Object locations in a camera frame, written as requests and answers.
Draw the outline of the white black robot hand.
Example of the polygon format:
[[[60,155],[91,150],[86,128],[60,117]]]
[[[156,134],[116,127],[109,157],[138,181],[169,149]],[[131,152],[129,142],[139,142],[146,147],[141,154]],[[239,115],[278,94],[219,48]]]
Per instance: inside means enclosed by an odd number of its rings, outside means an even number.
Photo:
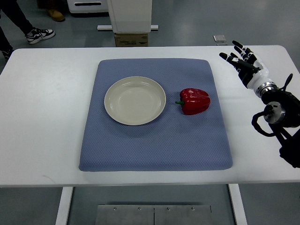
[[[258,90],[263,84],[271,83],[269,70],[262,60],[241,43],[235,40],[232,43],[239,56],[234,53],[228,55],[223,52],[219,56],[235,68],[243,85],[248,89]]]

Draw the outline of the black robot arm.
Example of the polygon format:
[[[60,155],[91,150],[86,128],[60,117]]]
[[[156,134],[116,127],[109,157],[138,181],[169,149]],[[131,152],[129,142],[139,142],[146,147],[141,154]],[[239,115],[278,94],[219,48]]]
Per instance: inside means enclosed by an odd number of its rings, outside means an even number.
[[[282,88],[263,93],[262,101],[265,108],[253,116],[251,123],[258,133],[266,137],[276,137],[281,144],[280,157],[292,167],[299,168],[300,132],[291,135],[286,130],[286,128],[300,127],[300,101],[286,90],[292,78],[293,74],[290,74]],[[267,133],[260,127],[257,122],[259,117],[265,119],[272,130],[271,133]]]

